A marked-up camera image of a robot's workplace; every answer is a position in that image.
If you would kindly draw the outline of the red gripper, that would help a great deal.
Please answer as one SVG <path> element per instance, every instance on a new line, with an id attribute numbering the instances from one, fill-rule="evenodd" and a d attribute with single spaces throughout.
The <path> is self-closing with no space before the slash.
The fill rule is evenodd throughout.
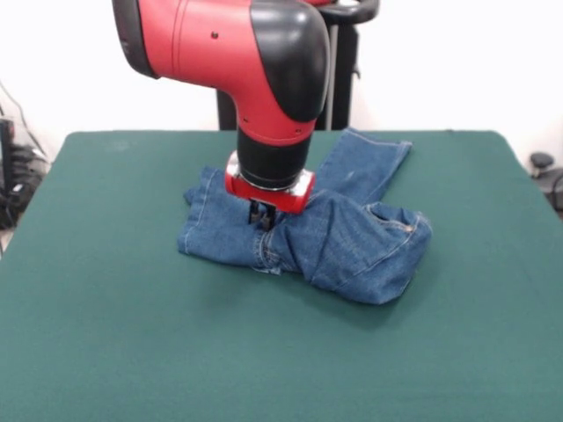
<path id="1" fill-rule="evenodd" d="M 228 193 L 240 199 L 250 200 L 249 223 L 260 220 L 259 203 L 266 204 L 266 211 L 261 217 L 261 227 L 271 229 L 275 225 L 276 209 L 290 214 L 301 214 L 304 211 L 315 184 L 315 173 L 302 170 L 296 181 L 288 188 L 277 190 L 260 188 L 243 178 L 238 153 L 233 151 L 227 161 L 224 183 Z"/>

